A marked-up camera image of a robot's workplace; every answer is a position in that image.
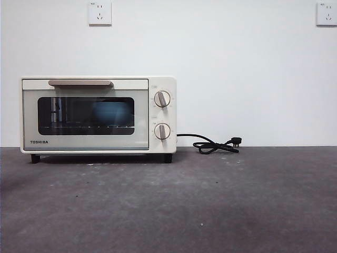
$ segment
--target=socket faceplate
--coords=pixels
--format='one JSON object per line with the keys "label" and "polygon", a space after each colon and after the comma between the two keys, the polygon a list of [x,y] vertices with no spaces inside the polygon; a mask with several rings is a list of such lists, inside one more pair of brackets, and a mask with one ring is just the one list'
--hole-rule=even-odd
{"label": "socket faceplate", "polygon": [[317,3],[316,25],[337,26],[337,3]]}
{"label": "socket faceplate", "polygon": [[111,1],[89,2],[88,20],[89,25],[111,25]]}

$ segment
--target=gray floor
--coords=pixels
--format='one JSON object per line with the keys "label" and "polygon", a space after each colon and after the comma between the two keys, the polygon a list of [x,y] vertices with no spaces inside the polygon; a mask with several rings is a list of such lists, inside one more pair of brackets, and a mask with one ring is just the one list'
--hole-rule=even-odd
{"label": "gray floor", "polygon": [[1,155],[2,253],[337,252],[337,148]]}

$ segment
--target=toaster oven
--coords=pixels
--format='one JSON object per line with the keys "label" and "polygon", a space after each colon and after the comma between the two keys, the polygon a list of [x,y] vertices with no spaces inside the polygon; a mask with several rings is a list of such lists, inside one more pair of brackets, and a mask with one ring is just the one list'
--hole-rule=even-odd
{"label": "toaster oven", "polygon": [[147,77],[24,77],[21,152],[176,152],[176,80]]}

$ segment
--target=oven door handle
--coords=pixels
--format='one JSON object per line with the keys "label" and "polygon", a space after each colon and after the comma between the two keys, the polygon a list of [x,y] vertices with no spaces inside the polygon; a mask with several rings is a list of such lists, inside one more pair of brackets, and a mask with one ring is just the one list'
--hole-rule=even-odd
{"label": "oven door handle", "polygon": [[49,80],[53,87],[108,87],[113,86],[110,80]]}

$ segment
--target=control knob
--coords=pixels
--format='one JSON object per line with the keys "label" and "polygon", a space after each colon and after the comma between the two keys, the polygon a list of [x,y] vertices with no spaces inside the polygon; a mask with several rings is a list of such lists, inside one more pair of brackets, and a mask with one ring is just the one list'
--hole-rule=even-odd
{"label": "control knob", "polygon": [[166,107],[166,106],[168,106],[169,103],[170,103],[170,100],[171,100],[171,97],[170,97],[170,95],[166,91],[158,91],[154,95],[154,102],[159,107]]}
{"label": "control knob", "polygon": [[166,124],[158,124],[154,129],[154,134],[158,139],[165,140],[170,136],[171,129]]}

